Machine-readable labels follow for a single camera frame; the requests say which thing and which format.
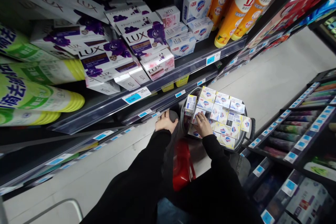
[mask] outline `supermarket aisle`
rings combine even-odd
[[[280,46],[219,79],[211,88],[240,98],[257,129],[287,104],[317,73],[336,67],[336,57],[305,28]],[[57,174],[52,180],[5,202],[10,224],[23,223],[53,204],[75,198],[86,215],[110,180],[128,168],[147,145],[155,119],[99,152]],[[194,164],[199,174],[210,167],[208,157]],[[71,205],[62,205],[34,223],[76,224]]]

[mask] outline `soap bar box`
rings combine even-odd
[[[196,38],[191,32],[167,40],[174,58],[180,58],[194,52]]]
[[[197,41],[207,39],[213,27],[213,22],[210,18],[205,17],[196,19],[188,24],[189,31],[193,33]]]
[[[163,22],[155,12],[120,21],[117,28],[138,57],[168,47]]]
[[[182,21],[186,25],[195,19],[205,18],[211,0],[183,0]]]

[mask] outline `lux logo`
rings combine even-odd
[[[136,39],[133,37],[133,35],[131,36],[131,40],[132,41],[130,41],[130,39],[129,39],[129,37],[127,37],[126,39],[127,39],[127,41],[129,42],[129,43],[134,43],[134,42],[138,42],[139,40],[141,40],[143,37],[147,37],[145,34],[144,34],[144,32],[141,32],[141,33],[137,33],[136,34]]]
[[[84,0],[82,1],[82,2],[80,2],[80,0],[77,0],[77,3],[79,4],[79,5],[82,5],[84,8],[86,8],[86,9],[93,9],[96,13],[98,13],[97,11],[96,11],[96,7],[94,7],[93,5],[91,5],[91,4],[85,4],[85,2],[84,2]]]
[[[46,4],[51,5],[52,7],[59,8],[61,10],[61,12],[63,12],[63,10],[62,10],[63,7],[59,6],[58,3],[55,3],[55,2],[49,3],[48,0],[42,0],[42,1],[45,2]]]

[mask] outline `lux soap box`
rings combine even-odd
[[[194,52],[196,38],[191,32],[188,32],[168,39],[167,43],[174,58],[180,58]]]
[[[207,39],[213,27],[213,22],[210,18],[205,17],[196,19],[188,24],[189,31],[193,33],[197,41]]]
[[[153,81],[175,68],[174,55],[167,48],[146,57],[140,63]]]
[[[182,35],[182,34],[186,34],[188,32],[188,27],[180,22],[176,25],[173,25],[171,27],[165,28],[165,35],[166,35],[166,40]]]
[[[205,17],[211,0],[183,0],[182,21],[186,25],[195,19]]]
[[[162,19],[164,28],[171,27],[180,22],[180,11],[176,6],[164,7],[155,12]]]

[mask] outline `cardboard box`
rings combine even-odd
[[[120,87],[114,80],[99,82],[91,77],[85,77],[86,87],[105,95],[113,95],[120,92]]]
[[[164,7],[155,12],[161,18],[164,28],[172,27],[180,22],[180,11],[176,6]]]
[[[185,110],[187,110],[190,113],[193,113],[196,108],[196,100],[197,100],[197,96],[188,94],[187,102],[185,104],[185,107],[186,107]]]
[[[210,18],[205,17],[196,19],[188,24],[189,31],[193,33],[197,41],[207,39],[213,27],[213,22]]]
[[[211,0],[183,0],[182,21],[186,25],[191,21],[206,17]]]
[[[166,28],[164,33],[168,43],[168,39],[188,33],[188,27],[184,23],[180,22],[174,26]]]
[[[230,103],[231,103],[231,100],[229,99],[228,95],[216,92],[215,104],[221,105],[225,109],[229,109]]]
[[[243,116],[243,121],[241,123],[241,130],[245,132],[250,132],[251,118]]]
[[[78,53],[86,76],[105,82],[137,69],[137,58],[133,56],[122,39],[100,44]]]
[[[174,58],[180,58],[194,52],[196,38],[191,32],[167,40]]]
[[[153,81],[175,68],[174,55],[167,48],[140,63]]]
[[[212,103],[214,103],[215,98],[216,98],[216,90],[203,86],[200,97],[207,99],[211,101]]]
[[[117,28],[135,55],[168,47],[163,22],[155,12],[120,21]]]
[[[111,23],[113,29],[121,35],[121,32],[117,28],[117,23],[123,20],[130,20],[134,17],[146,15],[152,11],[146,5],[145,2],[139,2],[138,4],[119,7],[117,9],[105,11],[105,15]]]

